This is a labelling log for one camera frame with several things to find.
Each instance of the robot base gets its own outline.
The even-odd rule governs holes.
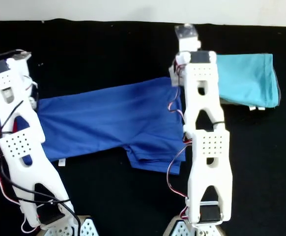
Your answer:
[[[202,226],[192,233],[192,227],[187,220],[175,216],[168,224],[163,236],[226,236],[219,226]]]
[[[98,236],[98,232],[89,216],[78,216],[81,222],[81,236]],[[37,236],[74,236],[73,230],[69,226],[63,228],[52,228],[47,231],[41,230]]]

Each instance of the light blue cloth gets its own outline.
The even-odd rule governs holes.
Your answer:
[[[246,106],[273,108],[281,95],[272,54],[218,55],[220,97]]]

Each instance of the black fabric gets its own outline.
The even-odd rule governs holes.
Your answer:
[[[175,24],[139,22],[0,22],[0,53],[32,52],[29,68],[41,98],[168,75],[178,42]],[[278,108],[224,107],[233,171],[228,236],[286,235],[286,28],[197,26],[202,48],[219,54],[273,53],[281,86]],[[200,118],[199,124],[206,125]],[[187,190],[191,167],[171,177]],[[122,149],[67,160],[57,168],[77,214],[94,217],[101,236],[161,236],[184,200],[162,173],[132,169]],[[23,216],[0,192],[0,235],[20,235]]]

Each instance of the black wire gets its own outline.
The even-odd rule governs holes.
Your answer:
[[[44,193],[40,193],[40,192],[36,192],[36,191],[31,191],[31,190],[28,190],[26,188],[23,188],[21,186],[19,186],[18,184],[14,183],[12,180],[10,180],[10,178],[5,174],[4,170],[3,170],[3,162],[0,158],[0,172],[3,176],[3,178],[8,181],[11,185],[13,185],[14,187],[18,188],[18,189],[21,189],[25,192],[28,192],[28,193],[33,193],[33,194],[38,194],[38,195],[41,195],[41,196],[45,196],[45,197],[48,197],[48,198],[51,198],[55,201],[55,203],[57,204],[60,204],[62,205],[78,222],[78,236],[80,236],[80,231],[81,231],[81,222],[79,220],[79,218],[77,217],[77,215],[66,205],[64,204],[65,202],[68,202],[70,201],[69,199],[68,200],[64,200],[64,201],[60,201],[59,199],[53,197],[53,196],[50,196],[50,195],[47,195],[47,194],[44,194]],[[25,202],[33,202],[33,203],[39,203],[39,201],[31,201],[31,200],[26,200],[26,199],[22,199],[21,201],[25,201]]]
[[[73,210],[71,210],[66,204],[64,204],[64,203],[59,203],[59,204],[61,204],[77,220],[77,222],[78,222],[78,231],[77,231],[78,234],[77,235],[80,236],[80,234],[81,234],[81,222],[80,222],[80,219],[73,212]]]
[[[60,203],[67,203],[70,201],[70,199],[64,200],[64,201],[37,201],[37,200],[28,200],[28,199],[24,199],[24,198],[19,198],[16,197],[17,200],[23,201],[23,202],[27,202],[27,203],[40,203],[40,204],[60,204]]]
[[[7,123],[8,120],[11,118],[11,116],[13,115],[13,113],[16,111],[16,109],[18,109],[18,107],[19,107],[23,102],[24,102],[24,100],[20,101],[20,103],[15,106],[15,108],[11,111],[10,115],[7,117],[7,119],[5,120],[5,122],[3,123],[3,125],[0,126],[0,138],[2,138],[2,130],[3,130],[3,127],[6,125],[6,123]]]
[[[25,192],[28,192],[28,193],[33,193],[33,194],[37,194],[37,195],[40,195],[40,196],[44,196],[44,197],[47,197],[47,198],[50,198],[52,200],[55,200],[56,202],[59,202],[60,200],[53,197],[53,196],[50,196],[48,194],[44,194],[44,193],[40,193],[40,192],[36,192],[36,191],[32,191],[32,190],[29,190],[29,189],[26,189],[26,188],[23,188],[21,186],[19,186],[18,184],[14,183],[12,180],[10,180],[10,178],[6,175],[6,173],[4,172],[4,169],[3,169],[3,162],[0,158],[0,172],[1,172],[1,175],[3,176],[3,178],[8,182],[10,183],[11,185],[13,185],[14,187],[18,188],[18,189],[21,189]]]

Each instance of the perforated white plate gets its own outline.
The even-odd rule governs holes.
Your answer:
[[[74,236],[72,227],[65,226],[62,228],[53,228],[49,229],[45,236]],[[81,225],[81,233],[80,236],[98,236],[98,232],[94,225],[92,219],[86,219],[84,223]]]
[[[194,236],[194,235],[190,234],[190,231],[188,230],[184,221],[179,221],[177,222],[176,227],[174,228],[171,236]]]

